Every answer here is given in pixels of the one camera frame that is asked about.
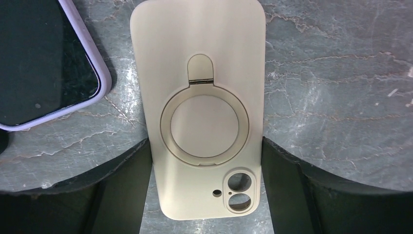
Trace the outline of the beige phone case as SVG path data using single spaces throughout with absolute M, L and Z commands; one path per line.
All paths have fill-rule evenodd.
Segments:
M 266 17 L 257 0 L 146 0 L 131 40 L 163 214 L 243 216 L 260 201 Z

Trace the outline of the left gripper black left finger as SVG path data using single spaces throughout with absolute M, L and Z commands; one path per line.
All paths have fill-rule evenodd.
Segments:
M 3 234 L 137 234 L 152 169 L 148 139 L 49 188 L 0 193 Z

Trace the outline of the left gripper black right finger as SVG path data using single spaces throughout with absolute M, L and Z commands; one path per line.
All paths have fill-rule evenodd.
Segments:
M 348 180 L 262 141 L 262 172 L 277 234 L 410 234 L 413 194 Z

